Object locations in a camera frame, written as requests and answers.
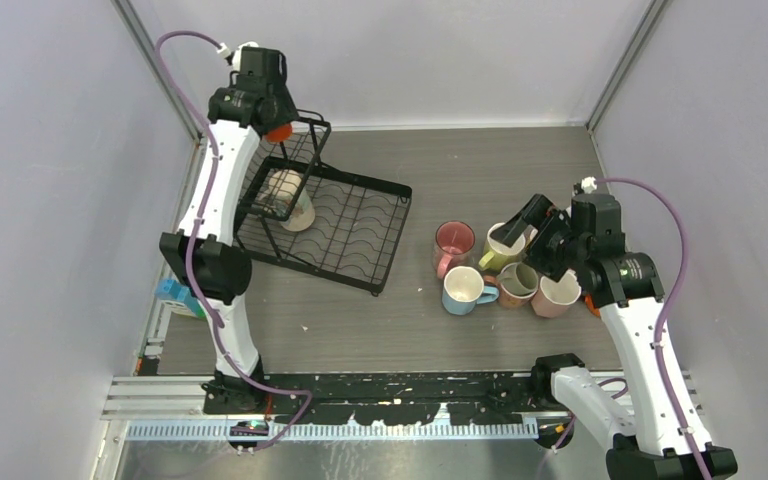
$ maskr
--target pink mug handle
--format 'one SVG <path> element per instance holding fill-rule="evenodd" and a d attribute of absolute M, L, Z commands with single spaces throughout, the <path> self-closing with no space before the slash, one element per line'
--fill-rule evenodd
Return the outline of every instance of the pink mug handle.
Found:
<path fill-rule="evenodd" d="M 446 277 L 446 273 L 449 271 L 449 264 L 455 257 L 448 253 L 443 254 L 443 258 L 440 259 L 440 263 L 437 264 L 437 278 L 443 280 Z"/>

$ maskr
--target dish rack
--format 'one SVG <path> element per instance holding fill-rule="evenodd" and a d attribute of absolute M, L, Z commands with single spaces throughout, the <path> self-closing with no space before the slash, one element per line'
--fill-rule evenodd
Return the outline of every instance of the dish rack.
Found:
<path fill-rule="evenodd" d="M 411 188 L 324 163 L 331 124 L 318 113 L 299 112 L 309 116 L 294 122 L 288 139 L 262 141 L 252 158 L 234 217 L 237 245 L 254 260 L 378 296 L 407 220 Z M 282 180 L 288 177 L 292 181 Z M 293 232 L 282 226 L 311 204 L 309 227 Z"/>

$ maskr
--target red mug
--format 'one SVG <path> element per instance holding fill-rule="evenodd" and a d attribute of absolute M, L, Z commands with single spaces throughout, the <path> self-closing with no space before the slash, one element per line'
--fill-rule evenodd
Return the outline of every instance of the red mug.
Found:
<path fill-rule="evenodd" d="M 434 269 L 442 280 L 446 273 L 467 263 L 475 246 L 475 233 L 463 222 L 446 222 L 437 229 L 434 242 Z"/>

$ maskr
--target mug handle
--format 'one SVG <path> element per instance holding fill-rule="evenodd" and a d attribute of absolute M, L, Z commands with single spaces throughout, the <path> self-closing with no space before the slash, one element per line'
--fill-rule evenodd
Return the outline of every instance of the mug handle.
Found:
<path fill-rule="evenodd" d="M 481 292 L 481 296 L 478 297 L 478 300 L 475 301 L 478 305 L 481 305 L 482 303 L 490 303 L 495 302 L 496 299 L 499 298 L 499 289 L 496 287 L 491 287 L 489 285 L 484 287 L 484 291 Z"/>
<path fill-rule="evenodd" d="M 449 264 L 455 257 L 448 253 L 443 254 L 443 258 L 440 259 L 440 263 L 437 264 L 437 278 L 443 280 L 446 277 L 446 273 L 449 272 Z"/>
<path fill-rule="evenodd" d="M 478 266 L 481 267 L 482 270 L 487 270 L 487 265 L 490 264 L 490 260 L 493 260 L 495 255 L 496 254 L 493 252 L 493 250 L 485 253 L 484 256 L 481 257 L 481 260 L 478 261 Z"/>

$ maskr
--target yellow mug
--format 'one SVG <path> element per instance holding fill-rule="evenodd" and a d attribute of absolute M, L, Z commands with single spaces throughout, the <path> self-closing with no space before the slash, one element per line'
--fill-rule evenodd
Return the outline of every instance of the yellow mug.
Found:
<path fill-rule="evenodd" d="M 508 247 L 504 243 L 497 242 L 490 238 L 490 234 L 493 233 L 493 230 L 496 230 L 502 225 L 504 225 L 504 223 L 497 223 L 487 231 L 487 238 L 484 240 L 484 256 L 482 256 L 481 260 L 478 262 L 478 266 L 482 270 L 501 271 L 507 265 L 518 262 L 522 255 L 522 251 L 525 250 L 525 234 L 520 235 L 512 247 Z"/>

